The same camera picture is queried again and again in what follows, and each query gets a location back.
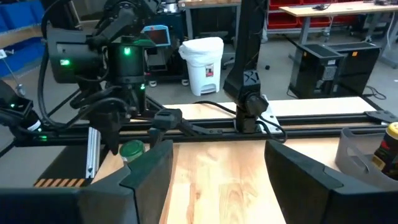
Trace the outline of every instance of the workbench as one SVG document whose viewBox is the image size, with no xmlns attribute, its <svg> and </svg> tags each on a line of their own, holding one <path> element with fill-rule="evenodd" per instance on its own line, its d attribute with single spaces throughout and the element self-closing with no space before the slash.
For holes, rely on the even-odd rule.
<svg viewBox="0 0 398 224">
<path fill-rule="evenodd" d="M 375 109 L 359 97 L 270 101 L 276 116 L 362 113 Z M 235 109 L 234 103 L 222 103 Z M 171 105 L 187 119 L 230 118 L 210 105 Z M 338 138 L 292 139 L 286 144 L 334 169 Z M 285 223 L 267 176 L 265 141 L 174 144 L 174 166 L 160 223 Z M 93 180 L 123 166 L 109 153 Z"/>
<path fill-rule="evenodd" d="M 310 28 L 311 17 L 318 16 L 340 16 L 340 15 L 353 15 L 353 14 L 375 14 L 372 20 L 372 23 L 369 26 L 368 34 L 366 35 L 366 40 L 371 40 L 371 35 L 375 30 L 377 23 L 381 17 L 381 14 L 384 12 L 396 12 L 398 11 L 398 6 L 376 6 L 373 2 L 365 3 L 363 1 L 356 2 L 341 2 L 341 3 L 331 3 L 330 6 L 323 10 L 318 11 L 312 9 L 313 6 L 284 6 L 280 7 L 281 11 L 284 11 L 290 15 L 295 17 L 303 17 L 303 27 L 300 33 L 300 39 L 298 41 L 299 44 L 305 44 L 307 42 L 308 30 Z M 394 16 L 391 20 L 391 30 L 388 34 L 386 34 L 383 38 L 381 44 L 381 53 L 379 56 L 379 60 L 382 63 L 385 63 L 392 68 L 398 67 L 398 58 L 392 59 L 390 55 L 388 55 L 388 40 L 390 44 L 395 41 L 395 36 L 398 32 L 398 14 L 394 13 Z M 301 55 L 289 55 L 291 59 L 297 61 L 297 57 L 301 57 Z"/>
</svg>

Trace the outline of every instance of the black computer case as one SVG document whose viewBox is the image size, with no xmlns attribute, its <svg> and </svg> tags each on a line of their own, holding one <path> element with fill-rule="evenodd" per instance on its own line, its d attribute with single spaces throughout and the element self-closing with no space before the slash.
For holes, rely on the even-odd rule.
<svg viewBox="0 0 398 224">
<path fill-rule="evenodd" d="M 380 54 L 380 47 L 367 42 L 330 44 L 345 56 L 332 96 L 361 96 Z"/>
<path fill-rule="evenodd" d="M 298 45 L 289 89 L 299 98 L 330 97 L 344 55 L 327 45 Z"/>
</svg>

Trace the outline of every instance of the green can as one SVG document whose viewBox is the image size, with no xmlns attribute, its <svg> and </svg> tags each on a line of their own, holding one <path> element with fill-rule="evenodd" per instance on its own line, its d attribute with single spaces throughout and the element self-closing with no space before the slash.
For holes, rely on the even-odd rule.
<svg viewBox="0 0 398 224">
<path fill-rule="evenodd" d="M 128 164 L 145 153 L 145 145 L 142 141 L 132 140 L 124 143 L 122 147 L 120 147 L 119 153 L 124 164 Z"/>
</svg>

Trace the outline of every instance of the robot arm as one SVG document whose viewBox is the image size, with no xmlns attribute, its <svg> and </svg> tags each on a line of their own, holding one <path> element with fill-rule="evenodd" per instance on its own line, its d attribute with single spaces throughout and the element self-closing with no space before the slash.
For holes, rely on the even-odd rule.
<svg viewBox="0 0 398 224">
<path fill-rule="evenodd" d="M 142 89 L 145 87 L 142 48 L 152 47 L 154 43 L 141 34 L 141 30 L 159 5 L 157 0 L 109 0 L 104 5 L 104 16 L 92 34 L 65 29 L 47 32 L 46 54 L 55 80 L 78 83 L 81 90 L 81 94 L 71 101 L 71 107 L 86 110 L 106 101 L 106 106 L 102 104 L 81 119 L 87 119 L 90 126 L 101 133 L 114 154 L 118 150 L 122 123 L 146 110 L 145 90 Z M 102 81 L 107 83 L 104 90 L 99 85 Z M 108 99 L 124 102 L 125 110 Z"/>
<path fill-rule="evenodd" d="M 257 60 L 265 18 L 265 5 L 259 0 L 242 1 L 238 44 L 233 69 L 226 77 L 224 91 L 236 103 L 236 128 L 256 132 L 256 119 L 268 107 L 261 95 Z"/>
</svg>

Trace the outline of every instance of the wheel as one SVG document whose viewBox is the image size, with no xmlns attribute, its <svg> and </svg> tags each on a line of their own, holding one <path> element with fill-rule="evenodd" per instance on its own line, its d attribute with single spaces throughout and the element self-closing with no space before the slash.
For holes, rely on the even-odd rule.
<svg viewBox="0 0 398 224">
<path fill-rule="evenodd" d="M 181 80 L 183 86 L 189 86 L 189 80 Z"/>
<path fill-rule="evenodd" d="M 150 87 L 156 87 L 157 86 L 157 82 L 156 81 L 149 81 L 149 86 Z"/>
</svg>

